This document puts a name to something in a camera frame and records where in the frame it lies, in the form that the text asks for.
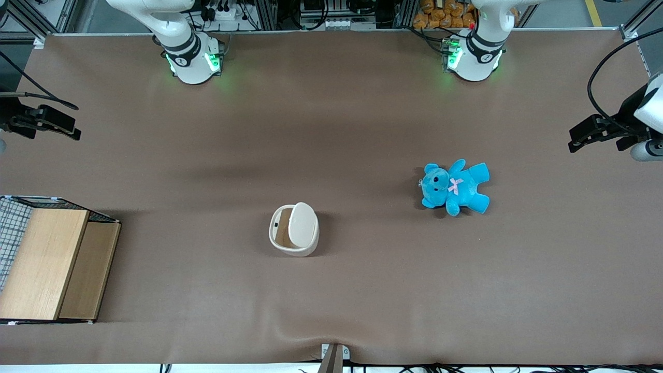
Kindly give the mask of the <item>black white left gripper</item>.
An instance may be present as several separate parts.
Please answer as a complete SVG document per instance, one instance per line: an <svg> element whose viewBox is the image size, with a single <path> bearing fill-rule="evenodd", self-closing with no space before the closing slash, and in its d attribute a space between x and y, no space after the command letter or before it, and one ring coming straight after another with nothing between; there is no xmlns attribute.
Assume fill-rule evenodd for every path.
<svg viewBox="0 0 663 373"><path fill-rule="evenodd" d="M623 101L618 115L633 131L610 130L610 123L601 115L590 115L570 129L568 149L575 153L595 142L616 141L620 152L661 151L662 126L661 72L649 78L646 85Z"/></svg>

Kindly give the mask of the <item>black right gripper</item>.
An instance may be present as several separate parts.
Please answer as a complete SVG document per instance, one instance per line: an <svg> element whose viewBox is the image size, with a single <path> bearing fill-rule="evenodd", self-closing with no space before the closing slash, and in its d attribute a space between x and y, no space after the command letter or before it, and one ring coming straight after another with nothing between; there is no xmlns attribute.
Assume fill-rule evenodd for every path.
<svg viewBox="0 0 663 373"><path fill-rule="evenodd" d="M48 105L40 105L35 109L22 104L19 97L28 96L28 93L1 93L2 131L28 139L35 139L39 132L52 132L80 141L81 130L75 128L73 117ZM36 118L44 124L37 124Z"/></svg>

